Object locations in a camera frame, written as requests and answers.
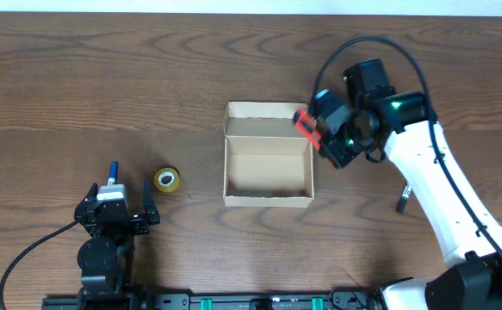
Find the blue capped white marker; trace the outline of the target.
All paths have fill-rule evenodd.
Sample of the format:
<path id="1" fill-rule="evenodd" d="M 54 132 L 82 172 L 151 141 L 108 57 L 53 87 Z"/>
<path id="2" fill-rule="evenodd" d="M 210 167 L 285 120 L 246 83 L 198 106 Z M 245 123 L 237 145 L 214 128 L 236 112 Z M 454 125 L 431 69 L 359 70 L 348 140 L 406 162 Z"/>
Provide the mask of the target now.
<path id="1" fill-rule="evenodd" d="M 108 186 L 116 185 L 117 177 L 118 177 L 118 163 L 116 161 L 114 161 L 109 166 L 107 185 Z"/>

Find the red utility knife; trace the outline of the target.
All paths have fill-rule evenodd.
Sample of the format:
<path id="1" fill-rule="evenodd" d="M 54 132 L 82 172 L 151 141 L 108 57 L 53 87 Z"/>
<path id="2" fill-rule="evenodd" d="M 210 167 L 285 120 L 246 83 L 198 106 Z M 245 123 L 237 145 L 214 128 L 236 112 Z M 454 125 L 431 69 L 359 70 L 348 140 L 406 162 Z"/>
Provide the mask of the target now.
<path id="1" fill-rule="evenodd" d="M 340 167 L 330 150 L 325 145 L 323 135 L 316 127 L 314 119 L 307 112 L 306 108 L 300 108 L 294 113 L 293 126 L 310 142 L 313 149 L 316 150 L 322 158 L 326 158 L 333 167 L 337 169 Z"/>

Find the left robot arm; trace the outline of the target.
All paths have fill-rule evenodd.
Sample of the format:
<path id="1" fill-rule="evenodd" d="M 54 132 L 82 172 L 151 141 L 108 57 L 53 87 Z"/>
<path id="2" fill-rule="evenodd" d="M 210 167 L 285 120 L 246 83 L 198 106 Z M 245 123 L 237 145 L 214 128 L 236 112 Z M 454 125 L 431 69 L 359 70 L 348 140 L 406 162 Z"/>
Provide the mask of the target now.
<path id="1" fill-rule="evenodd" d="M 122 184 L 93 184 L 77 205 L 74 218 L 90 235 L 78 251 L 84 291 L 91 295 L 119 295 L 133 286 L 134 238 L 160 223 L 150 182 L 144 181 L 142 214 L 128 212 Z"/>

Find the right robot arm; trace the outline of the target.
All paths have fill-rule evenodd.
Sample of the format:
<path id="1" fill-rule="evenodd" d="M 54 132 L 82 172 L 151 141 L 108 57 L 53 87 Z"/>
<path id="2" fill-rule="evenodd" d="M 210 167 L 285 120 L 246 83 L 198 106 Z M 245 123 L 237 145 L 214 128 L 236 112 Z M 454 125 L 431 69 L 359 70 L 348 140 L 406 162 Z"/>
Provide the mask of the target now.
<path id="1" fill-rule="evenodd" d="M 402 280 L 369 303 L 383 309 L 502 309 L 502 226 L 462 173 L 420 91 L 397 93 L 379 59 L 344 72 L 348 99 L 329 90 L 313 98 L 325 127 L 314 147 L 337 168 L 379 150 L 417 197 L 447 269 L 433 280 Z"/>

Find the cardboard box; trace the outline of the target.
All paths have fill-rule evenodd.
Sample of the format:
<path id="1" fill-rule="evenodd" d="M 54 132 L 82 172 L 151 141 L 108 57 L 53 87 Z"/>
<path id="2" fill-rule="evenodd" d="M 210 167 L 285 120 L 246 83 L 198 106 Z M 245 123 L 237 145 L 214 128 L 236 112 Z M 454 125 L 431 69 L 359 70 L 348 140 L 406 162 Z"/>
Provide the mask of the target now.
<path id="1" fill-rule="evenodd" d="M 313 147 L 293 127 L 305 103 L 229 102 L 223 118 L 227 207 L 306 208 L 314 197 Z"/>

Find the yellow tape roll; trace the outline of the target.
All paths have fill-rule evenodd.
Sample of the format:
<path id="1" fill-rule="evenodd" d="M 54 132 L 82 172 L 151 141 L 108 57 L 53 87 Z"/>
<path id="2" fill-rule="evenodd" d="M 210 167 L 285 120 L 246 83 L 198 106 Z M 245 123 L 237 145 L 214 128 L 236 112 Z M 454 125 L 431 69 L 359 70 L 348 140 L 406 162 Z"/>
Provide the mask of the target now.
<path id="1" fill-rule="evenodd" d="M 170 193 L 175 191 L 180 185 L 180 176 L 174 168 L 167 167 L 156 172 L 153 178 L 155 187 L 163 192 Z"/>

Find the black marker pen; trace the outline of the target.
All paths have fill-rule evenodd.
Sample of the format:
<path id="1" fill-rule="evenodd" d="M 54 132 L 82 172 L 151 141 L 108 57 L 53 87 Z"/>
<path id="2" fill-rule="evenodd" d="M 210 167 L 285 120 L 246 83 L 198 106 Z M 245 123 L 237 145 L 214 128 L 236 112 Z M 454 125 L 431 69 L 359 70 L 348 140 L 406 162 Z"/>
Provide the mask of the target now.
<path id="1" fill-rule="evenodd" d="M 412 193 L 412 187 L 409 183 L 405 184 L 405 187 L 402 190 L 402 193 L 400 195 L 400 198 L 398 200 L 398 203 L 396 205 L 395 211 L 398 214 L 403 214 L 404 210 L 406 208 L 406 204 L 410 198 L 410 195 Z"/>

